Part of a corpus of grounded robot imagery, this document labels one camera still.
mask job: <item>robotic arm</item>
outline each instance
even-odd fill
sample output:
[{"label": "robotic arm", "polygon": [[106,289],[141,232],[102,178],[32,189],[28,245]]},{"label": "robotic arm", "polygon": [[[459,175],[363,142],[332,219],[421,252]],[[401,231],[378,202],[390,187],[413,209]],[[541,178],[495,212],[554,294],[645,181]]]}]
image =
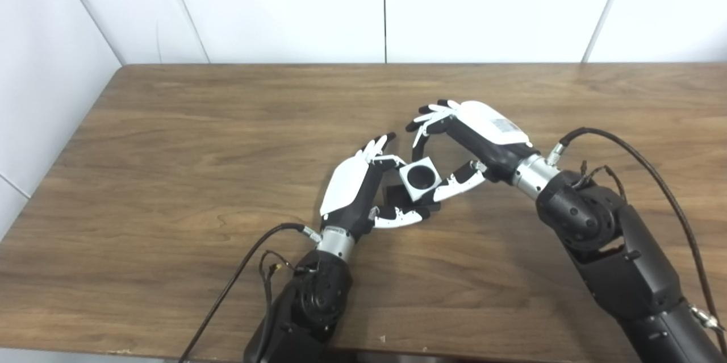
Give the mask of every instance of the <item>robotic arm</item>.
[{"label": "robotic arm", "polygon": [[334,171],[320,206],[320,233],[307,235],[316,248],[294,268],[244,352],[246,363],[317,361],[346,309],[353,284],[348,259],[372,228],[395,228],[429,218],[426,207],[374,206],[384,172],[405,166],[383,155],[394,133],[377,137]]},{"label": "robotic arm", "polygon": [[[555,231],[596,303],[616,319],[644,363],[727,361],[702,328],[720,325],[687,303],[675,269],[636,210],[585,174],[558,169],[563,146],[544,158],[522,130],[481,102],[439,101],[420,113],[407,126],[416,131],[413,159],[423,156],[430,135],[446,133],[479,160],[454,172],[429,198],[451,197],[485,180],[517,187],[535,201],[540,220]],[[607,249],[619,238],[623,245]]]}]

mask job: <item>label sticker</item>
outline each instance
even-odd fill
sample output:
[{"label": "label sticker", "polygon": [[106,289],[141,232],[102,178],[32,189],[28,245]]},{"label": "label sticker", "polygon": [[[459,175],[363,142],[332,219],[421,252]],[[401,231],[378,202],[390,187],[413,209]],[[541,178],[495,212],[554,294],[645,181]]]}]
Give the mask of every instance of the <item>label sticker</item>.
[{"label": "label sticker", "polygon": [[522,132],[520,127],[517,127],[514,123],[507,119],[494,119],[491,120],[491,122],[503,133]]}]

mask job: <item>wooden table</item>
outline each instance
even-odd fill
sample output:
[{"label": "wooden table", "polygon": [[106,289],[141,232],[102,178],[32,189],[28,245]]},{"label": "wooden table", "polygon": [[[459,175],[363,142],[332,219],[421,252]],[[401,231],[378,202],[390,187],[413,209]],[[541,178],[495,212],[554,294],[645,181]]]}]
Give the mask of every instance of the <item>wooden table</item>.
[{"label": "wooden table", "polygon": [[[443,97],[491,104],[546,152],[582,125],[640,149],[691,218],[727,316],[727,65],[148,65],[114,76],[0,244],[0,347],[178,356],[263,231],[316,226],[335,166],[391,130],[390,150],[408,157],[404,125]],[[446,137],[428,151],[443,174],[470,158]],[[616,169],[704,305],[646,172],[596,137],[577,140],[562,167],[583,158]],[[282,233],[265,247],[297,259],[311,243]],[[374,231],[351,266],[335,347],[636,361],[533,203],[507,185]],[[287,277],[276,278],[278,290]],[[238,361],[263,309],[249,268],[193,356]]]}]

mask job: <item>black cable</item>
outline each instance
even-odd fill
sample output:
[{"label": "black cable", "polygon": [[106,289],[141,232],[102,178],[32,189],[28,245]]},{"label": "black cable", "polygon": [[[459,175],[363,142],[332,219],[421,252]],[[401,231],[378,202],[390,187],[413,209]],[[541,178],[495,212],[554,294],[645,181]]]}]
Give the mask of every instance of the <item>black cable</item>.
[{"label": "black cable", "polygon": [[226,296],[229,293],[229,290],[232,288],[234,283],[237,281],[237,278],[240,276],[240,273],[242,273],[242,270],[245,268],[245,265],[247,265],[247,262],[249,262],[250,258],[252,258],[252,255],[255,254],[255,251],[257,251],[258,248],[260,248],[260,245],[262,245],[263,242],[265,242],[270,236],[272,236],[275,233],[278,233],[283,230],[297,230],[298,232],[302,232],[303,229],[306,226],[302,224],[295,224],[295,223],[283,223],[279,226],[276,226],[270,231],[267,231],[263,236],[260,237],[260,239],[255,242],[255,244],[252,245],[250,250],[245,255],[244,259],[242,259],[242,262],[240,262],[240,265],[235,270],[235,273],[232,275],[232,278],[229,279],[229,282],[227,285],[225,285],[225,288],[223,291],[221,291],[220,296],[216,299],[215,303],[212,305],[212,308],[210,309],[210,312],[207,313],[207,316],[205,316],[205,319],[202,321],[202,324],[199,325],[199,328],[197,329],[197,333],[194,334],[192,337],[192,340],[190,340],[189,345],[187,345],[187,348],[184,350],[184,353],[182,353],[182,356],[180,356],[178,363],[184,363],[185,360],[189,357],[189,353],[192,352],[192,349],[194,348],[194,345],[197,344],[197,340],[202,336],[202,332],[204,332],[205,328],[207,328],[207,325],[210,323],[213,316],[215,316],[215,312],[218,311],[218,308],[220,308],[221,303],[225,300]]},{"label": "black cable", "polygon": [[[717,308],[715,306],[715,300],[712,298],[712,289],[709,287],[709,279],[707,278],[706,270],[704,270],[704,262],[701,259],[701,253],[699,252],[699,245],[696,243],[696,237],[694,236],[694,231],[691,229],[691,226],[689,226],[689,221],[686,219],[686,215],[684,214],[684,211],[682,210],[681,206],[677,202],[677,199],[674,197],[674,194],[672,194],[671,190],[669,190],[669,187],[667,187],[666,182],[664,179],[662,179],[662,176],[659,175],[659,172],[657,172],[657,169],[654,168],[654,166],[649,163],[644,156],[639,153],[635,148],[633,148],[631,145],[623,141],[620,137],[614,135],[613,133],[607,132],[605,130],[600,130],[599,128],[592,128],[592,127],[581,127],[577,128],[576,130],[573,130],[570,133],[567,133],[567,135],[563,136],[561,138],[561,145],[563,145],[564,148],[567,148],[573,140],[575,140],[577,137],[586,135],[587,133],[591,133],[592,135],[598,135],[607,138],[608,140],[616,143],[617,145],[621,146],[624,150],[628,151],[633,158],[636,159],[636,161],[639,162],[644,168],[646,169],[649,174],[651,174],[654,181],[657,182],[657,185],[659,185],[659,188],[664,193],[665,197],[667,198],[667,201],[672,206],[674,213],[676,213],[677,218],[679,219],[682,229],[684,230],[684,233],[686,235],[686,240],[689,244],[689,249],[691,249],[692,257],[694,258],[694,265],[696,265],[696,274],[699,277],[699,283],[701,283],[701,291],[704,293],[704,300],[707,302],[707,309],[709,310],[709,313],[714,316],[717,321],[719,321],[719,316],[717,314]],[[727,356],[727,342],[725,342],[725,335],[722,332],[716,332],[717,334],[717,342],[719,342],[720,350],[722,350],[722,355]]]}]

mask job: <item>cable connector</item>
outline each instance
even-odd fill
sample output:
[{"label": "cable connector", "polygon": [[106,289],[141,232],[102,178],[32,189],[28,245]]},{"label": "cable connector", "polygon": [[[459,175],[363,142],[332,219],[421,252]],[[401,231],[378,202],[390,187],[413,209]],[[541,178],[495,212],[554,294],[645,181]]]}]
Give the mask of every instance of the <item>cable connector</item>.
[{"label": "cable connector", "polygon": [[555,145],[552,151],[550,151],[550,154],[548,154],[548,158],[545,159],[545,164],[548,166],[555,166],[558,161],[561,159],[561,155],[566,151],[566,146],[562,145],[561,143],[558,143]]},{"label": "cable connector", "polygon": [[315,242],[316,244],[323,241],[322,235],[317,233],[316,230],[314,230],[312,228],[304,227],[303,231],[301,231],[300,233],[303,234],[304,236],[307,236],[308,238],[312,239],[312,241]]},{"label": "cable connector", "polygon": [[717,318],[706,311],[702,311],[702,309],[694,306],[692,303],[689,304],[689,311],[691,311],[692,316],[694,316],[694,318],[699,321],[699,324],[701,324],[701,326],[705,329],[712,329],[718,333],[725,332],[724,326],[717,321]]}]

